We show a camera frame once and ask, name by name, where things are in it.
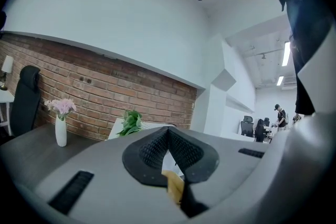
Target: green plant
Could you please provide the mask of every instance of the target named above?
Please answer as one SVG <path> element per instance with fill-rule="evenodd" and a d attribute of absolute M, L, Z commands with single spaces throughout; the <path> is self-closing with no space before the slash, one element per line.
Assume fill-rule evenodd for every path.
<path fill-rule="evenodd" d="M 126 110 L 123 116 L 123 129 L 117 134 L 119 134 L 119 136 L 125 136 L 142 130 L 143 128 L 141 127 L 141 117 L 142 115 L 135 110 Z"/>

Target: desk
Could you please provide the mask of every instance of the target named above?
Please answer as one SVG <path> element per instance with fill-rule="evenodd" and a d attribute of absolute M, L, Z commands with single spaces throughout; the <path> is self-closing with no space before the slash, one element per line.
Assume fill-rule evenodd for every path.
<path fill-rule="evenodd" d="M 269 139 L 269 143 L 271 143 L 272 139 L 274 138 L 274 135 L 278 132 L 278 128 L 272 127 L 269 130 L 270 132 L 267 134 L 267 138 Z"/>
<path fill-rule="evenodd" d="M 56 168 L 99 141 L 67 133 L 67 145 L 57 145 L 55 126 L 45 124 L 0 146 L 2 159 L 10 177 L 34 191 Z"/>
<path fill-rule="evenodd" d="M 232 139 L 232 140 L 249 141 L 249 142 L 254 142 L 255 140 L 253 137 L 244 136 L 244 135 L 231 133 L 231 132 L 225 132 L 221 135 L 221 137 Z"/>
<path fill-rule="evenodd" d="M 121 119 L 121 118 L 117 118 L 116 119 L 116 121 L 115 121 L 115 123 L 114 123 L 114 125 L 112 127 L 112 130 L 110 132 L 108 140 L 119 137 L 119 135 L 117 135 L 117 133 L 119 133 L 119 132 L 122 131 L 122 128 L 123 128 L 122 123 L 123 123 L 123 121 L 124 120 Z M 163 126 L 174 126 L 174 125 L 169 124 L 169 123 L 153 123 L 153 122 L 145 122 L 145 121 L 142 121 L 141 123 L 147 129 L 157 128 L 157 127 L 163 127 Z"/>
<path fill-rule="evenodd" d="M 8 134 L 12 135 L 11 131 L 11 125 L 9 124 L 9 103 L 14 102 L 14 96 L 7 90 L 2 91 L 0 90 L 0 103 L 6 103 L 6 115 L 7 115 L 7 121 L 4 122 L 4 118 L 2 116 L 2 111 L 0 108 L 0 127 L 7 126 L 8 125 Z"/>

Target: air vent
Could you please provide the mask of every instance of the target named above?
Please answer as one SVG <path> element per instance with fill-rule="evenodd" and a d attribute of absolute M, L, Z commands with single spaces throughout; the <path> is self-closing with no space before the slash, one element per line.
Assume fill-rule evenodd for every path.
<path fill-rule="evenodd" d="M 241 148 L 240 150 L 238 150 L 239 153 L 248 155 L 248 156 L 252 156 L 252 157 L 256 157 L 256 158 L 262 158 L 264 155 L 264 152 L 261 151 L 254 151 L 254 150 L 249 150 L 248 148 Z"/>
<path fill-rule="evenodd" d="M 296 83 L 296 77 L 291 76 L 291 77 L 284 77 L 284 80 L 282 82 L 282 90 L 292 90 L 297 87 Z"/>
<path fill-rule="evenodd" d="M 79 171 L 49 202 L 49 205 L 66 215 L 88 186 L 93 176 L 94 174 L 92 173 Z"/>

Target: gray desk surface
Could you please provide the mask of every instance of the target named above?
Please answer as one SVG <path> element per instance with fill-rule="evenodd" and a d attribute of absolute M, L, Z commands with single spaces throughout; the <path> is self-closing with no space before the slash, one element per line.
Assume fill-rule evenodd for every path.
<path fill-rule="evenodd" d="M 46 124 L 0 146 L 0 158 L 14 182 L 34 191 L 56 168 L 98 142 L 68 132 L 67 145 L 60 147 L 55 126 Z"/>

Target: white wall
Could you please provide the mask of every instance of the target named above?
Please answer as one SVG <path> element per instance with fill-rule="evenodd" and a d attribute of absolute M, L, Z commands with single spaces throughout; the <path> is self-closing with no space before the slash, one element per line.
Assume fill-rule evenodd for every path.
<path fill-rule="evenodd" d="M 193 111 L 193 117 L 191 119 L 190 129 L 200 133 L 204 132 L 206 116 L 208 113 L 210 98 L 210 87 L 205 90 L 198 90 Z"/>
<path fill-rule="evenodd" d="M 265 88 L 256 90 L 256 110 L 253 114 L 254 119 L 269 118 L 271 123 L 277 120 L 277 112 L 274 106 L 279 104 L 288 113 L 289 126 L 295 116 L 295 102 L 297 89 L 281 90 L 278 88 Z"/>
<path fill-rule="evenodd" d="M 7 31 L 87 44 L 204 86 L 208 18 L 187 0 L 9 0 L 5 12 Z"/>
<path fill-rule="evenodd" d="M 247 71 L 244 60 L 233 48 L 230 56 L 235 69 L 236 83 L 227 91 L 233 99 L 238 100 L 250 113 L 255 110 L 256 90 Z"/>
<path fill-rule="evenodd" d="M 279 0 L 222 0 L 209 10 L 211 30 L 224 38 L 286 14 Z"/>
<path fill-rule="evenodd" d="M 225 99 L 225 91 L 217 88 L 214 85 L 210 86 L 209 105 L 204 133 L 221 136 L 221 133 L 223 131 L 222 120 L 225 110 Z"/>
<path fill-rule="evenodd" d="M 221 35 L 211 37 L 203 47 L 203 76 L 206 86 L 210 85 L 226 68 Z"/>
<path fill-rule="evenodd" d="M 244 116 L 251 116 L 251 114 L 239 109 L 225 106 L 223 133 L 241 134 L 240 122 L 243 120 Z"/>

